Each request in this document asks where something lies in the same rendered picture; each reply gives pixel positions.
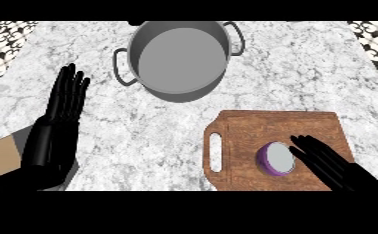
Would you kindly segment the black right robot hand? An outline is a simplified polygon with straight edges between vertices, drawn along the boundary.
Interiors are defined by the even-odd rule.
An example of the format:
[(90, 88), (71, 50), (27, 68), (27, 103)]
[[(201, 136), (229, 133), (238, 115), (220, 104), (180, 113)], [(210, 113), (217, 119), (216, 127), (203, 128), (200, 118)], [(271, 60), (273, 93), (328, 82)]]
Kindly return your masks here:
[(313, 136), (293, 136), (293, 155), (333, 191), (378, 191), (378, 179), (358, 164), (350, 163), (334, 149)]

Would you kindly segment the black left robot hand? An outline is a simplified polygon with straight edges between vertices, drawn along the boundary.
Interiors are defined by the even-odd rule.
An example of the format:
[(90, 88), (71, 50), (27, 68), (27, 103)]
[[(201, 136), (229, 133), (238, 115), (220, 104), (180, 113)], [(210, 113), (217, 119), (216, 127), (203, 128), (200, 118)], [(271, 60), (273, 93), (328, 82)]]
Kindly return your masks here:
[(21, 167), (0, 176), (0, 191), (39, 191), (64, 184), (76, 161), (89, 84), (90, 78), (74, 63), (61, 68), (46, 113), (27, 138)]

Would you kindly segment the grey metal pot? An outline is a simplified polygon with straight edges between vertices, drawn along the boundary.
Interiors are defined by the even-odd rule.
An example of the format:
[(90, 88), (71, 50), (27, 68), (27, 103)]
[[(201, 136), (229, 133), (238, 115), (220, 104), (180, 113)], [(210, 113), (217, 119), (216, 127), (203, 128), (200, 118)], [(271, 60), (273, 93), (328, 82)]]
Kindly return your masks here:
[(114, 75), (124, 86), (139, 82), (160, 99), (183, 103), (217, 87), (245, 38), (234, 21), (146, 21), (127, 48), (113, 55)]

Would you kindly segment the brown wooden cutting board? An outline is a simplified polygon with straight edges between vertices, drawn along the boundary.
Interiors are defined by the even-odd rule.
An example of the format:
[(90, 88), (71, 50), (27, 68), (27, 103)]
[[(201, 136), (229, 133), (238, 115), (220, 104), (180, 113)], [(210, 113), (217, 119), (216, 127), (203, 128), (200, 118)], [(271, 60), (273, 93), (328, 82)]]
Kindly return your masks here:
[[(210, 168), (210, 135), (222, 136), (222, 171)], [(259, 149), (273, 141), (293, 146), (290, 136), (312, 135), (349, 162), (355, 161), (334, 112), (223, 110), (204, 131), (204, 173), (219, 191), (330, 191), (306, 165), (296, 161), (287, 176), (257, 167)]]

